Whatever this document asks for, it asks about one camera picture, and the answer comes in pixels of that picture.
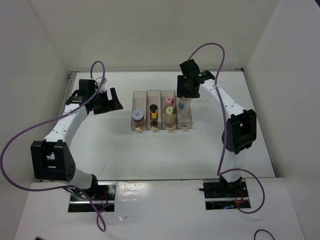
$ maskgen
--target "cable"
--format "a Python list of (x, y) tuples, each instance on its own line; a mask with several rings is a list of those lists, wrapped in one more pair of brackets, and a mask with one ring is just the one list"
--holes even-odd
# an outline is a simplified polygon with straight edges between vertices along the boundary
[[(215, 43), (215, 42), (207, 42), (205, 44), (202, 44), (201, 46), (199, 46), (191, 54), (191, 56), (188, 58), (188, 60), (190, 60), (196, 54), (196, 52), (198, 52), (200, 49), (202, 49), (203, 47), (205, 47), (207, 45), (218, 46), (222, 50), (222, 60), (221, 60), (221, 63), (220, 63), (220, 66), (219, 66), (218, 70), (216, 71), (215, 80), (214, 80), (214, 85), (217, 86), (218, 85), (218, 76), (220, 74), (222, 66), (224, 65), (225, 57), (226, 57), (226, 52), (225, 52), (225, 49), (224, 49), (224, 47), (222, 45), (220, 45), (219, 43)], [(253, 211), (243, 211), (243, 210), (241, 210), (239, 208), (239, 205), (241, 203), (243, 203), (243, 202), (238, 202), (238, 204), (236, 205), (236, 207), (238, 208), (238, 210), (240, 212), (242, 212), (244, 214), (254, 214), (254, 213), (258, 212), (263, 207), (263, 205), (265, 204), (265, 200), (266, 200), (265, 190), (264, 190), (264, 187), (262, 186), (260, 180), (252, 172), (250, 172), (250, 171), (248, 171), (246, 169), (243, 169), (243, 168), (231, 168), (231, 169), (228, 169), (226, 171), (221, 172), (222, 163), (224, 161), (224, 157), (225, 157), (225, 153), (226, 153), (226, 149), (227, 149), (227, 117), (226, 117), (226, 110), (225, 110), (224, 102), (222, 100), (219, 88), (216, 87), (215, 90), (216, 90), (216, 93), (218, 95), (218, 98), (219, 98), (219, 101), (220, 101), (220, 105), (221, 105), (221, 109), (222, 109), (223, 127), (224, 127), (223, 148), (222, 148), (222, 153), (221, 153), (220, 162), (219, 162), (219, 166), (218, 166), (218, 170), (216, 172), (216, 175), (218, 177), (220, 177), (223, 174), (226, 174), (226, 173), (229, 173), (229, 172), (232, 172), (232, 171), (243, 171), (243, 172), (246, 172), (246, 173), (250, 174), (258, 182), (258, 184), (259, 184), (259, 186), (261, 188), (261, 191), (262, 191), (262, 202), (261, 202), (260, 206), (256, 210), (253, 210)]]
[(269, 232), (269, 231), (267, 231), (267, 230), (264, 230), (264, 229), (259, 229), (259, 230), (255, 231), (254, 236), (253, 236), (253, 239), (254, 239), (254, 240), (256, 240), (256, 235), (257, 235), (258, 232), (266, 232), (266, 233), (270, 234), (270, 236), (272, 237), (273, 240), (276, 240), (276, 239), (274, 238), (274, 236), (271, 234), (271, 232)]
[[(92, 66), (91, 66), (91, 70), (90, 70), (90, 76), (91, 78), (93, 78), (93, 69), (94, 69), (94, 66), (96, 64), (101, 64), (102, 66), (102, 79), (105, 79), (105, 75), (106, 75), (106, 68), (105, 68), (105, 65), (102, 61), (95, 61)], [(28, 132), (29, 130), (32, 130), (32, 129), (35, 129), (39, 126), (42, 126), (42, 125), (45, 125), (45, 124), (48, 124), (48, 123), (51, 123), (51, 122), (54, 122), (54, 121), (57, 121), (57, 120), (60, 120), (60, 119), (63, 119), (67, 116), (69, 116), (70, 114), (73, 114), (74, 112), (78, 111), (79, 109), (81, 109), (82, 107), (84, 107), (86, 104), (88, 104), (100, 91), (101, 87), (103, 86), (104, 84), (104, 81), (101, 81), (98, 89), (94, 92), (94, 94), (89, 97), (89, 99), (87, 101), (85, 101), (83, 104), (81, 104), (80, 106), (76, 107), (75, 109), (73, 109), (72, 111), (70, 111), (69, 113), (67, 114), (64, 114), (64, 115), (61, 115), (61, 116), (57, 116), (55, 118), (52, 118), (50, 120), (46, 120), (46, 121), (43, 121), (43, 122), (40, 122), (38, 124), (35, 124), (33, 126), (30, 126), (28, 128), (26, 128), (25, 130), (22, 130), (21, 132), (17, 133), (15, 136), (13, 136), (7, 143), (6, 145), (4, 146), (4, 148), (2, 149), (2, 152), (0, 154), (0, 170), (1, 170), (1, 173), (2, 175), (4, 176), (4, 178), (11, 184), (13, 185), (14, 187), (18, 188), (18, 189), (21, 189), (21, 190), (24, 190), (24, 191), (29, 191), (29, 192), (43, 192), (43, 191), (49, 191), (49, 190), (55, 190), (55, 189), (68, 189), (68, 188), (74, 188), (76, 189), (77, 191), (81, 192), (85, 198), (90, 202), (92, 208), (94, 209), (94, 211), (96, 212), (97, 214), (97, 227), (102, 231), (102, 232), (105, 232), (106, 231), (106, 223), (104, 221), (104, 219), (102, 218), (100, 212), (97, 210), (95, 204), (92, 202), (92, 200), (90, 199), (90, 197), (84, 192), (84, 190), (80, 189), (79, 187), (77, 186), (73, 186), (73, 185), (65, 185), (65, 186), (55, 186), (55, 187), (49, 187), (49, 188), (41, 188), (41, 189), (33, 189), (33, 188), (27, 188), (27, 187), (24, 187), (24, 186), (20, 186), (18, 185), (17, 183), (15, 183), (14, 181), (12, 181), (9, 176), (7, 175), (5, 169), (4, 169), (4, 155), (5, 155), (5, 152), (7, 150), (7, 148), (9, 147), (9, 145), (17, 138), (19, 137), (20, 135)], [(102, 222), (102, 225), (103, 225), (103, 228), (100, 227), (100, 224), (98, 223), (98, 219), (101, 220)]]

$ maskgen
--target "white table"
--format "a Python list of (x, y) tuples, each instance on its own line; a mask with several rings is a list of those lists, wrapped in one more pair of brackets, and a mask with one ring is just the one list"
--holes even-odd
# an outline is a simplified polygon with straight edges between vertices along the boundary
[[(237, 209), (206, 210), (201, 180), (118, 182), (114, 212), (104, 212), (106, 232), (96, 225), (95, 212), (68, 213), (70, 194), (62, 189), (30, 192), (16, 240), (253, 240), (258, 229), (276, 240), (303, 240), (303, 233), (283, 178), (261, 178), (264, 207), (247, 215)], [(246, 180), (255, 209), (262, 193)], [(33, 183), (49, 188), (58, 183)], [(257, 240), (271, 240), (261, 232)]]
[[(99, 180), (216, 178), (223, 147), (223, 120), (203, 97), (192, 100), (193, 125), (188, 131), (138, 133), (131, 130), (133, 91), (176, 90), (178, 74), (180, 72), (174, 71), (107, 72), (106, 88), (116, 89), (124, 109), (89, 114), (70, 147), (76, 167), (95, 174)], [(93, 77), (101, 75), (96, 72)], [(73, 91), (78, 89), (79, 79), (90, 79), (90, 74), (78, 73)], [(244, 108), (254, 108), (241, 71), (221, 72), (218, 82)], [(257, 139), (246, 155), (243, 168), (257, 177), (275, 176), (259, 123)]]

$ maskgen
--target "purple cable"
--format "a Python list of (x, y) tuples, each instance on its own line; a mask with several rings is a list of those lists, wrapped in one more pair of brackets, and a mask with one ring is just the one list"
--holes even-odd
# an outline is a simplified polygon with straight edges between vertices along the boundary
[(50, 120), (47, 120), (47, 121), (43, 121), (43, 122), (40, 122), (38, 124), (35, 124), (33, 126), (30, 126), (28, 128), (26, 128), (25, 130), (22, 130), (21, 132), (17, 133), (15, 136), (13, 136), (7, 143), (6, 145), (4, 146), (4, 148), (2, 149), (2, 152), (1, 152), (1, 155), (0, 155), (0, 170), (1, 170), (1, 173), (2, 175), (4, 176), (4, 178), (10, 183), (12, 184), (13, 186), (15, 186), (16, 188), (18, 189), (21, 189), (21, 190), (24, 190), (24, 191), (29, 191), (29, 192), (42, 192), (42, 191), (49, 191), (49, 190), (55, 190), (55, 189), (67, 189), (67, 188), (75, 188), (76, 190), (78, 190), (79, 192), (81, 192), (86, 199), (88, 199), (88, 201), (90, 202), (90, 204), (92, 205), (92, 208), (94, 209), (94, 211), (96, 212), (97, 214), (97, 218), (100, 218), (101, 219), (101, 222), (103, 224), (103, 228), (100, 227), (100, 225), (98, 224), (98, 221), (97, 221), (97, 226), (98, 228), (102, 231), (102, 232), (105, 232), (106, 231), (106, 224), (105, 224), (105, 221), (104, 219), (102, 218), (99, 210), (96, 208), (96, 206), (94, 205), (94, 203), (92, 202), (92, 200), (90, 199), (90, 197), (80, 188), (78, 188), (77, 186), (73, 186), (73, 185), (66, 185), (66, 186), (55, 186), (55, 187), (49, 187), (49, 188), (41, 188), (41, 189), (32, 189), (32, 188), (27, 188), (27, 187), (24, 187), (24, 186), (20, 186), (18, 184), (16, 184), (14, 181), (12, 181), (9, 176), (7, 175), (7, 173), (5, 172), (5, 169), (4, 169), (4, 155), (5, 155), (5, 152), (7, 150), (7, 148), (9, 147), (9, 145), (17, 138), (19, 137), (20, 135), (24, 134), (25, 132), (28, 132), (29, 130), (32, 130), (32, 129), (35, 129), (39, 126), (42, 126), (44, 124), (48, 124), (48, 123), (51, 123), (51, 122), (54, 122), (54, 121), (57, 121), (57, 120), (60, 120), (60, 119), (63, 119), (67, 116), (69, 116), (70, 114), (73, 114), (74, 112), (78, 111), (80, 108), (84, 107), (86, 104), (88, 104), (100, 91), (101, 87), (103, 86), (104, 84), (104, 79), (105, 79), (105, 75), (106, 75), (106, 69), (105, 69), (105, 65), (102, 61), (95, 61), (92, 66), (91, 66), (91, 70), (90, 70), (90, 76), (91, 78), (92, 77), (92, 71), (93, 71), (93, 68), (94, 66), (99, 63), (101, 64), (102, 66), (102, 81), (99, 85), (99, 87), (97, 88), (97, 90), (95, 91), (95, 93), (87, 100), (85, 101), (83, 104), (81, 104), (80, 106), (78, 106), (77, 108), (73, 109), (72, 111), (70, 111), (69, 113), (67, 114), (64, 114), (64, 115), (61, 115), (61, 116), (58, 116), (58, 117), (55, 117), (55, 118), (52, 118)]
[[(190, 60), (196, 54), (196, 52), (198, 52), (200, 49), (202, 49), (204, 46), (207, 46), (207, 45), (215, 45), (215, 46), (218, 46), (219, 48), (221, 48), (221, 50), (222, 50), (222, 60), (221, 60), (221, 63), (220, 63), (220, 66), (219, 66), (218, 70), (216, 71), (215, 80), (214, 80), (214, 85), (217, 86), (217, 84), (218, 84), (218, 76), (219, 76), (219, 73), (220, 73), (220, 71), (222, 69), (222, 66), (224, 64), (225, 57), (226, 57), (226, 52), (225, 52), (225, 49), (224, 49), (224, 47), (222, 45), (220, 45), (218, 43), (215, 43), (215, 42), (207, 42), (205, 44), (202, 44), (201, 46), (199, 46), (191, 54), (191, 56), (188, 58), (188, 60)], [(216, 93), (218, 95), (218, 98), (219, 98), (219, 101), (220, 101), (220, 105), (221, 105), (221, 109), (222, 109), (223, 127), (224, 127), (223, 148), (222, 148), (222, 153), (221, 153), (220, 162), (219, 162), (219, 166), (218, 166), (218, 170), (216, 172), (216, 175), (218, 177), (220, 177), (223, 174), (226, 174), (226, 173), (229, 173), (229, 172), (232, 172), (232, 171), (243, 171), (243, 172), (246, 172), (246, 173), (250, 174), (258, 182), (258, 184), (260, 185), (261, 191), (262, 191), (262, 202), (261, 202), (260, 206), (257, 209), (253, 210), (253, 211), (243, 211), (243, 210), (241, 210), (239, 208), (239, 204), (241, 204), (241, 202), (239, 202), (236, 205), (236, 207), (238, 208), (238, 210), (240, 212), (242, 212), (244, 214), (254, 214), (254, 213), (258, 212), (263, 207), (263, 205), (265, 204), (265, 201), (266, 201), (265, 189), (262, 186), (260, 180), (252, 172), (250, 172), (250, 171), (248, 171), (246, 169), (243, 169), (243, 168), (231, 168), (231, 169), (228, 169), (226, 171), (221, 172), (222, 163), (224, 161), (225, 153), (226, 153), (226, 149), (227, 149), (227, 117), (226, 117), (226, 110), (225, 110), (224, 102), (223, 102), (221, 94), (219, 92), (219, 88), (216, 87), (215, 90), (216, 90)]]

